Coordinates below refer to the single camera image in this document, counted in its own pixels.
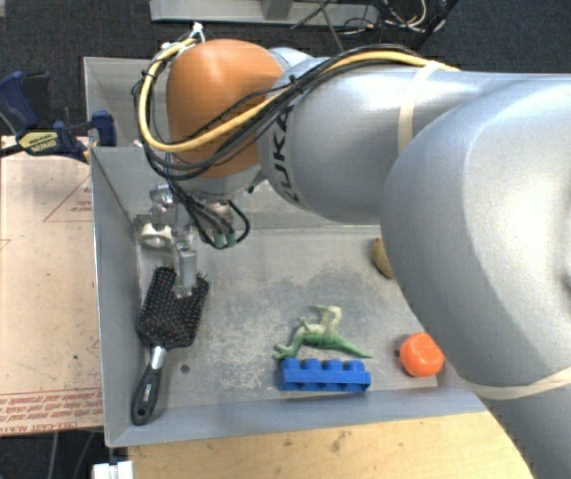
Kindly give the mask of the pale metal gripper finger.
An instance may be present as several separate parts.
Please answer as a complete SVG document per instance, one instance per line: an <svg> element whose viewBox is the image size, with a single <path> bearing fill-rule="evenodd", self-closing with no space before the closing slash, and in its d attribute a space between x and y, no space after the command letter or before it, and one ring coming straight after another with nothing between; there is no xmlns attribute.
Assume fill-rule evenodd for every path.
<svg viewBox="0 0 571 479"><path fill-rule="evenodd" d="M176 248L174 250L174 266L177 296L191 295L193 288L197 285L197 252L191 248Z"/></svg>

